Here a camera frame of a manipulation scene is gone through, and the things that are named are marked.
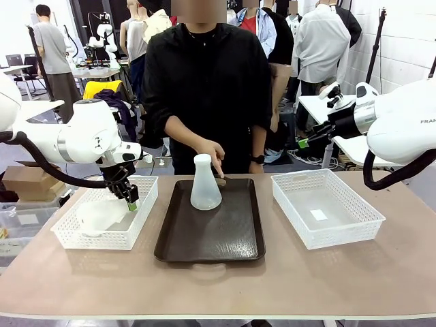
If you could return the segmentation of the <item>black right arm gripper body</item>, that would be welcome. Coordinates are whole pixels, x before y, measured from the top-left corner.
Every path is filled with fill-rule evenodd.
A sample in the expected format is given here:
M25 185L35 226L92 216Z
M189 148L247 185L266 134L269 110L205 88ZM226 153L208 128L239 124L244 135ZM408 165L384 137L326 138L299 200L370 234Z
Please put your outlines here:
M334 110L328 114L332 125L331 137L356 137L354 109Z

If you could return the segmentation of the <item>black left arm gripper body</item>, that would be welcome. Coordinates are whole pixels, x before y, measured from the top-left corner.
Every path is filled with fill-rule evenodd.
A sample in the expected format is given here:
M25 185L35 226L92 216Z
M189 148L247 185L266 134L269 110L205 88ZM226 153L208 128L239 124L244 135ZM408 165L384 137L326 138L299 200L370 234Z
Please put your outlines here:
M132 161L116 163L114 166L100 166L99 170L110 191L125 191L128 189L130 186L128 177L136 171Z

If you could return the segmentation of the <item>person's right hand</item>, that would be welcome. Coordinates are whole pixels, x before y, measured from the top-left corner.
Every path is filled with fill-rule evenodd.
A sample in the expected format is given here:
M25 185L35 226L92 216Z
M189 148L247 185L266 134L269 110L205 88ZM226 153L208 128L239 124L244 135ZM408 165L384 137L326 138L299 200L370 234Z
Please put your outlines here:
M208 154L211 156L211 162L218 175L223 178L224 173L221 167L225 152L221 145L204 138L200 138L194 149L198 154Z

